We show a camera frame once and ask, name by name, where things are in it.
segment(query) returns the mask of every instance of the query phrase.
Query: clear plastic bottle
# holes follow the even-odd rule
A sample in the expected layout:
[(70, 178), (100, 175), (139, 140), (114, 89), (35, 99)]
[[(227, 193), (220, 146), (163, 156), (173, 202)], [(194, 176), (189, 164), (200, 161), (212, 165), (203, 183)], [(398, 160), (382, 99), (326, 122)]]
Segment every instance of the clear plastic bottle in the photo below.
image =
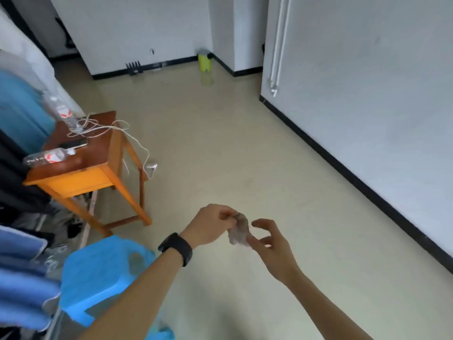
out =
[(74, 155), (76, 150), (74, 148), (63, 149), (56, 148), (52, 150), (42, 151), (40, 153), (31, 154), (22, 160), (22, 163), (28, 167), (37, 167), (49, 165), (55, 162), (62, 162), (66, 160), (69, 155)]
[(49, 97), (49, 100), (49, 106), (58, 112), (71, 132), (81, 134), (83, 132), (83, 127), (79, 124), (76, 117), (74, 117), (69, 107), (67, 107), (58, 97)]

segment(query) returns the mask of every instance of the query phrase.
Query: wall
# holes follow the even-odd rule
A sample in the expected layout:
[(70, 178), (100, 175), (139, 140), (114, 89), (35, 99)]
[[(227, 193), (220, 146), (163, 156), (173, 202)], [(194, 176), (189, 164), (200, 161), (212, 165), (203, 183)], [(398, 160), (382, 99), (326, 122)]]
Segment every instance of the wall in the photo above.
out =
[(55, 21), (58, 17), (50, 0), (11, 0), (49, 57), (77, 52), (65, 47), (66, 36)]
[(212, 52), (235, 70), (233, 0), (209, 0)]
[(453, 255), (453, 4), (291, 0), (279, 91), (262, 95)]
[(263, 66), (269, 0), (234, 0), (235, 70)]
[(212, 50), (208, 0), (52, 0), (91, 74)]

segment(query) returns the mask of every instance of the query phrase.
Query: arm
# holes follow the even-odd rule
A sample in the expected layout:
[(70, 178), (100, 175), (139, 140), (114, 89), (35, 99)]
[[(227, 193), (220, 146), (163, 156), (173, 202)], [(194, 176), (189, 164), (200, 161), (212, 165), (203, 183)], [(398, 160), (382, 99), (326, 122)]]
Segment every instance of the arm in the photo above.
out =
[(248, 236), (248, 244), (259, 254), (269, 272), (294, 294), (326, 340), (372, 340), (302, 273), (288, 241), (274, 221), (257, 219), (252, 225), (269, 231), (270, 236), (261, 240)]
[[(228, 218), (235, 213), (228, 206), (209, 204), (200, 209), (180, 236), (192, 250), (211, 243), (236, 225), (234, 218)], [(79, 340), (143, 340), (182, 265), (181, 254), (169, 248), (93, 322)]]

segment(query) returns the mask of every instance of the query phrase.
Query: yellow-green bin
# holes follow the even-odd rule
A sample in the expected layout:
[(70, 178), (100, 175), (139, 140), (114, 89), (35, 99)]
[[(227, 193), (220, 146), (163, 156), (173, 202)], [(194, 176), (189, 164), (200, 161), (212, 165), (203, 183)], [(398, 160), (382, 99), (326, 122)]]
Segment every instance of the yellow-green bin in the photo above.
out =
[(200, 71), (202, 72), (211, 71), (211, 58), (212, 53), (209, 50), (202, 49), (198, 52), (198, 62), (200, 64)]

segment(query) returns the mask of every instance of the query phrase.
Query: orange wooden stool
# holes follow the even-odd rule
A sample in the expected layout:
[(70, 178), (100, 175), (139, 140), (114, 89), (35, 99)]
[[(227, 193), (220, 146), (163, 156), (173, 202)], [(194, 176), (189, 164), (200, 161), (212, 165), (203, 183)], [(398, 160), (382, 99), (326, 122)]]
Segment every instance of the orange wooden stool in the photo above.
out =
[[(112, 125), (116, 119), (116, 111), (91, 115), (90, 119), (97, 120), (99, 125)], [(88, 136), (96, 136), (106, 129), (92, 131)], [(55, 130), (44, 145), (44, 150), (58, 148), (63, 142), (76, 140), (81, 137), (69, 138), (69, 129), (59, 121)], [(123, 148), (126, 148), (140, 173), (140, 200), (137, 203), (121, 180)], [(76, 154), (69, 156), (65, 161), (32, 168), (24, 181), (24, 185), (38, 185), (55, 200), (67, 209), (85, 219), (90, 226), (98, 230), (104, 237), (111, 236), (110, 229), (135, 222), (141, 219), (144, 225), (152, 223), (151, 218), (143, 209), (143, 183), (148, 179), (143, 171), (137, 153), (129, 143), (126, 135), (120, 130), (110, 129), (105, 134), (88, 138), (88, 145), (76, 149)], [(88, 211), (76, 203), (71, 197), (78, 194), (92, 192), (100, 188), (111, 186), (117, 189), (133, 207), (136, 216), (128, 217), (116, 222), (103, 225)]]

